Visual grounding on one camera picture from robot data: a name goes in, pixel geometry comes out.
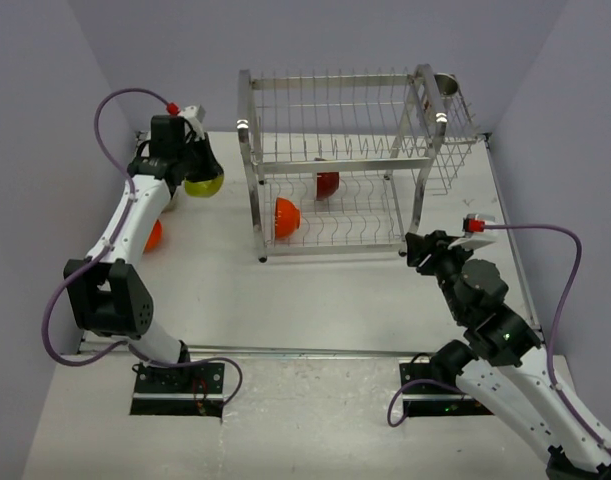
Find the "stainless steel dish rack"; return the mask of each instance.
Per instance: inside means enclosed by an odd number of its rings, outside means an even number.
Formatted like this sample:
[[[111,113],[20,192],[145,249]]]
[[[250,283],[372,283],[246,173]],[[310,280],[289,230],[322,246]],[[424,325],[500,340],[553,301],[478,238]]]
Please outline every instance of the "stainless steel dish rack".
[[[261,262],[271,255],[403,255],[394,172],[412,171],[398,180],[415,183],[409,231],[416,232],[425,193],[446,194],[477,141],[456,78],[429,65],[413,73],[256,79],[243,70],[238,88],[238,139]],[[340,183],[318,201],[321,172],[339,172]],[[301,212],[286,239],[274,235],[278,197]]]

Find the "wire shelf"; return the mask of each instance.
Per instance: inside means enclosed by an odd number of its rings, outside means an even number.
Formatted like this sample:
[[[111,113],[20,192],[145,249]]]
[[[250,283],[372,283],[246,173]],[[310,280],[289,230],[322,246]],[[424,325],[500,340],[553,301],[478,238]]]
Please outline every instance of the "wire shelf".
[[[340,175],[338,191],[315,200],[311,174],[275,175],[264,187],[263,230],[267,247],[322,247],[381,245],[403,248],[402,219],[396,208],[391,180],[384,172]],[[278,197],[287,198],[301,212],[301,226],[290,237],[274,237],[274,209]]]
[[[264,232],[256,239],[263,253],[274,247],[400,243],[400,208],[392,180],[385,177],[412,170],[414,230],[425,193],[447,194],[477,141],[455,77],[434,74],[428,65],[411,73],[286,72],[280,77],[274,72],[256,79],[242,71],[237,129],[254,228]],[[341,187],[321,205],[314,200],[312,175],[325,171],[341,172]],[[263,214],[259,183],[269,190],[262,193]],[[286,190],[285,197],[300,207],[304,226],[275,241],[267,212],[273,215],[275,197]],[[363,198],[367,191],[371,195]],[[362,233],[357,224],[364,226]]]

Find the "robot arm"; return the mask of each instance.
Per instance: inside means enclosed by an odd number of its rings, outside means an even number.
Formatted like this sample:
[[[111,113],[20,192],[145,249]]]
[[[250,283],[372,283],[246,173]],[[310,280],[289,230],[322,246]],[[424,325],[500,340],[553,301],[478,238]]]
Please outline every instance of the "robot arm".
[[[454,341],[432,358],[435,380],[456,386],[483,403],[548,463],[552,479],[611,479],[611,432],[563,381],[552,386],[547,354],[529,325],[504,303],[508,286],[496,266],[470,260],[493,243],[494,231],[472,229],[489,219],[469,216],[464,237],[436,231],[406,236],[407,263],[435,276],[469,346]],[[563,389],[576,412],[594,426],[588,434],[558,395]]]
[[[145,148],[139,149],[128,167],[134,190],[125,183],[100,240],[84,259],[70,260],[64,270],[69,277],[106,251],[67,288],[76,324],[99,336],[126,340],[145,357],[164,363],[186,361],[187,348],[156,322],[154,301],[136,267],[154,223],[181,183],[196,196],[210,196],[222,184],[223,170],[203,131],[203,115],[202,107],[187,107],[178,115],[152,117],[144,145],[148,152],[143,155]]]

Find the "floor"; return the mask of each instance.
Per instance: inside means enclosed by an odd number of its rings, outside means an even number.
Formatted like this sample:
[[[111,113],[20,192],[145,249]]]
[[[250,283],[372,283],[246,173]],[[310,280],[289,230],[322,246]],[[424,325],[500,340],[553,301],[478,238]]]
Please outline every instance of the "floor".
[[[245,383],[222,423],[130,417],[133,363],[116,354],[84,369],[57,368],[25,480],[546,478],[495,417],[388,427],[395,358],[241,359]],[[226,393],[234,381],[228,368]]]
[[[194,347],[263,355],[237,357],[245,382],[222,423],[129,416],[135,360],[126,353],[84,369],[57,367],[25,480],[544,479],[544,466],[495,417],[387,426],[387,405],[400,386],[395,352],[434,351],[462,335],[435,281],[395,252],[260,264],[235,134],[211,139],[226,171],[221,192],[206,200],[181,193],[177,208],[161,217],[161,247],[138,271],[172,335]],[[395,179],[407,224],[413,180],[408,173]],[[502,221],[481,143],[449,194],[426,198],[421,233],[459,234],[470,212]],[[479,256],[497,264],[510,285],[507,303],[537,327],[508,237]],[[103,342],[88,335],[81,350]],[[316,349],[337,353],[302,354]],[[226,392],[234,381],[228,368]]]

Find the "gray wall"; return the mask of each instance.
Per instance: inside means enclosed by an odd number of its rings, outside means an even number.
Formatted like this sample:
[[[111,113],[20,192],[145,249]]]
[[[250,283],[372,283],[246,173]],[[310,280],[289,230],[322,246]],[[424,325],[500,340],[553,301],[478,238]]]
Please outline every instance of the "gray wall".
[[[120,196],[92,132],[108,92],[65,1],[0,1],[0,479],[22,474],[54,370],[40,341],[45,302]],[[118,107],[103,125],[126,155],[133,137]],[[56,346],[71,350],[66,299],[53,325]]]
[[[429,62],[456,73],[484,131],[496,125],[565,0],[71,0],[113,88],[146,86],[232,130],[238,70],[304,74]],[[148,118],[122,106],[134,128]]]
[[[492,137],[512,222],[572,228],[584,258],[562,323],[581,397],[611,427],[611,1],[570,1]],[[554,233],[518,233],[549,327],[573,261]]]

